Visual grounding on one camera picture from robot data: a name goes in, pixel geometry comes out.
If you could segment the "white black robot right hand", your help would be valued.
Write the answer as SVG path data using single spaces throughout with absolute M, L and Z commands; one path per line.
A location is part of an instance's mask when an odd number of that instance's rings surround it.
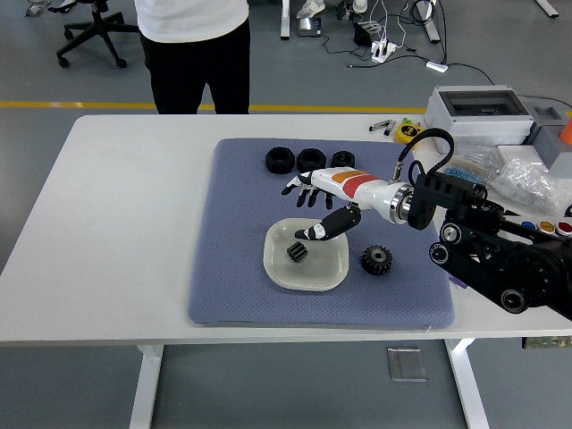
M 313 206 L 321 191 L 325 193 L 328 209 L 332 207 L 333 197 L 348 202 L 320 223 L 296 231 L 294 237 L 300 240 L 331 240 L 357 226 L 361 211 L 367 209 L 374 209 L 391 223 L 403 224 L 407 220 L 405 215 L 400 214 L 400 207 L 409 186 L 402 182 L 389 183 L 351 167 L 332 167 L 298 174 L 282 190 L 282 194 L 287 195 L 296 187 L 300 188 L 298 207 Z

